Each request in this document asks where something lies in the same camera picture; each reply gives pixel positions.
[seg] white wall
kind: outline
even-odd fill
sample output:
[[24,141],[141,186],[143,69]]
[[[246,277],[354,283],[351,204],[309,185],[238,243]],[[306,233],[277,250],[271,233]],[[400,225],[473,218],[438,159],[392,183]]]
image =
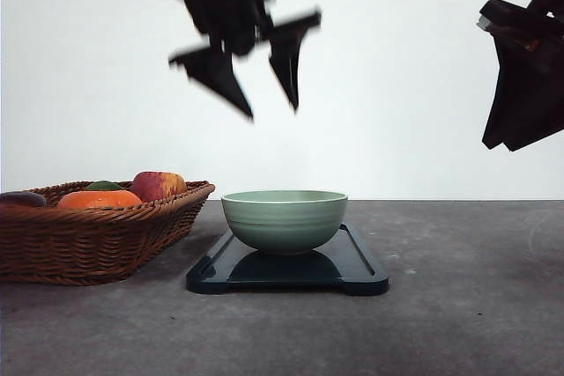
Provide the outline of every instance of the white wall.
[[[207,179],[213,198],[327,188],[351,198],[564,198],[564,136],[521,151],[481,137],[497,60],[487,0],[277,0],[319,5],[294,115],[258,48],[235,62],[249,123],[167,65],[200,41],[178,0],[2,0],[2,190]],[[527,4],[529,0],[508,0]]]

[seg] bowl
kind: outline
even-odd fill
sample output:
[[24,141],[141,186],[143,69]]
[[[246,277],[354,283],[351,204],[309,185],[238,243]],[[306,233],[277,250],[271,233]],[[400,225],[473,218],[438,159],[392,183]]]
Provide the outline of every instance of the bowl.
[[266,254],[302,254],[329,241],[347,196],[329,191],[249,191],[221,198],[227,224],[244,244]]

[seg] orange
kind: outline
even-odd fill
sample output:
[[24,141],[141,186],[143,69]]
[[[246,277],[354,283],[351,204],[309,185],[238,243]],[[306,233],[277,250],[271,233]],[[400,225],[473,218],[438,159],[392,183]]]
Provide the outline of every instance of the orange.
[[61,198],[56,207],[88,209],[91,207],[127,207],[141,203],[139,197],[126,190],[75,191]]

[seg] dark purple fruit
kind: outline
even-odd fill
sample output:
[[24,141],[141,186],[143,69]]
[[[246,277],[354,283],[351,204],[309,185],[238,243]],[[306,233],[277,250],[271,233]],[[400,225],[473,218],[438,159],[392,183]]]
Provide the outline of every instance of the dark purple fruit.
[[28,207],[47,207],[47,199],[37,193],[29,191],[10,191],[0,194],[0,205],[15,204]]

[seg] gray concrete table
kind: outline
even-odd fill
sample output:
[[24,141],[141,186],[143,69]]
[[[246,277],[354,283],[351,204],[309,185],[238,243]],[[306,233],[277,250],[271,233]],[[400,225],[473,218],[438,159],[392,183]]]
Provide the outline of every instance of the gray concrete table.
[[3,374],[564,374],[563,202],[350,202],[346,220],[386,294],[186,291],[226,229],[208,202],[127,281],[0,284]]

